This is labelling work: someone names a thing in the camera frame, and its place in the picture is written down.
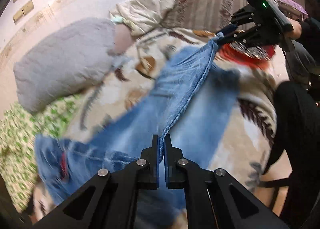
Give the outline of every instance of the brown leaf print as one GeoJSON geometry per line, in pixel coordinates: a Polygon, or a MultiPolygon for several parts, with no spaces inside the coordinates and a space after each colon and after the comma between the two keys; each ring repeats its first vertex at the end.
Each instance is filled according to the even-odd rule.
{"type": "Polygon", "coordinates": [[[199,37],[214,37],[216,36],[215,33],[206,31],[206,30],[192,30],[192,32],[199,37]]]}
{"type": "Polygon", "coordinates": [[[133,89],[129,91],[124,100],[124,107],[126,110],[131,109],[140,99],[147,94],[146,90],[143,89],[133,89]]]}
{"type": "Polygon", "coordinates": [[[152,56],[141,57],[140,63],[136,65],[136,70],[142,74],[149,76],[156,65],[156,60],[152,56]]]}
{"type": "Polygon", "coordinates": [[[118,79],[119,81],[124,81],[124,82],[130,81],[129,79],[127,79],[127,78],[123,75],[121,68],[117,68],[117,69],[115,70],[115,76],[117,77],[117,79],[118,79]]]}
{"type": "Polygon", "coordinates": [[[186,39],[182,34],[179,34],[179,33],[175,32],[175,31],[170,31],[169,32],[169,36],[178,38],[178,39],[180,39],[180,40],[182,40],[184,42],[187,42],[188,44],[195,44],[194,42],[186,39]]]}
{"type": "Polygon", "coordinates": [[[246,116],[249,120],[251,120],[259,127],[262,135],[268,140],[269,146],[272,147],[274,132],[270,127],[271,124],[266,123],[266,120],[268,118],[265,116],[261,116],[262,112],[257,109],[257,105],[255,105],[254,103],[243,99],[238,99],[238,101],[240,104],[242,116],[246,116]]]}

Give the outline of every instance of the metal bolt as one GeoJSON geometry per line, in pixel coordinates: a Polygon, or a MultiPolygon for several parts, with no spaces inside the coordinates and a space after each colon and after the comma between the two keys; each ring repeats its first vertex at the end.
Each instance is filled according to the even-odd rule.
{"type": "Polygon", "coordinates": [[[147,161],[141,158],[141,159],[138,159],[136,163],[138,166],[144,166],[147,163],[147,161]]]}
{"type": "Polygon", "coordinates": [[[226,174],[226,171],[225,171],[224,169],[222,169],[222,168],[218,168],[218,169],[216,170],[216,174],[217,174],[218,176],[224,176],[224,175],[226,174]]]}
{"type": "Polygon", "coordinates": [[[108,175],[108,170],[105,169],[105,168],[99,169],[98,170],[98,175],[99,176],[106,176],[106,175],[108,175]]]}
{"type": "Polygon", "coordinates": [[[185,158],[181,158],[178,160],[178,163],[182,166],[188,164],[188,160],[186,160],[185,158]]]}

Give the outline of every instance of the green patterned sheet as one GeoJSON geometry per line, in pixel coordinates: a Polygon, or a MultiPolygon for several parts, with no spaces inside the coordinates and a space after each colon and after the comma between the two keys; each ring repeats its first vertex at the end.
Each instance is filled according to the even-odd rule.
{"type": "Polygon", "coordinates": [[[81,104],[80,95],[58,99],[35,115],[15,102],[0,122],[0,173],[18,212],[28,203],[37,177],[33,153],[38,133],[59,138],[81,104]]]}

